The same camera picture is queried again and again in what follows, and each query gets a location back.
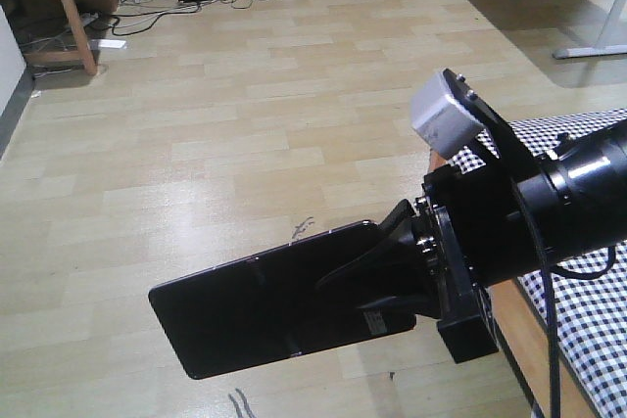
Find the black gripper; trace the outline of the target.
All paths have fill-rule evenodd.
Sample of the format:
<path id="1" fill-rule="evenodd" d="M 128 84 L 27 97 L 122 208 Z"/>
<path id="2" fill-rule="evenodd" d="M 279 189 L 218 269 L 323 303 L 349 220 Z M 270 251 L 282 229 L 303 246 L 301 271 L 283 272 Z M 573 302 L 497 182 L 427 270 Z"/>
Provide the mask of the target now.
<path id="1" fill-rule="evenodd" d="M 498 347 L 487 289 L 541 267 L 520 195 L 488 165 L 462 172 L 440 164 L 423 189 L 419 208 L 437 244 L 431 263 L 437 283 L 417 248 L 424 221 L 401 200 L 379 224 L 383 240 L 324 275 L 315 289 L 337 307 L 441 317 L 437 329 L 456 363 L 491 354 Z"/>

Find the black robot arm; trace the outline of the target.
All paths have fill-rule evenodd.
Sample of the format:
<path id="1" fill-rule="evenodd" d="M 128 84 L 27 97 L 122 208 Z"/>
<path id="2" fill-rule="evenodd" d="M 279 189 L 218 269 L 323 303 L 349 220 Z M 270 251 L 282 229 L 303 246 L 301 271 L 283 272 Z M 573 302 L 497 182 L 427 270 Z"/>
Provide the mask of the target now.
<path id="1" fill-rule="evenodd" d="M 317 282 L 363 311 L 436 320 L 456 362 L 496 351 L 489 287 L 626 237 L 626 124 L 618 121 L 533 155 L 509 126 L 491 144 L 469 143 L 481 165 L 445 164 L 425 176 L 423 196 L 400 202 L 384 239 Z"/>

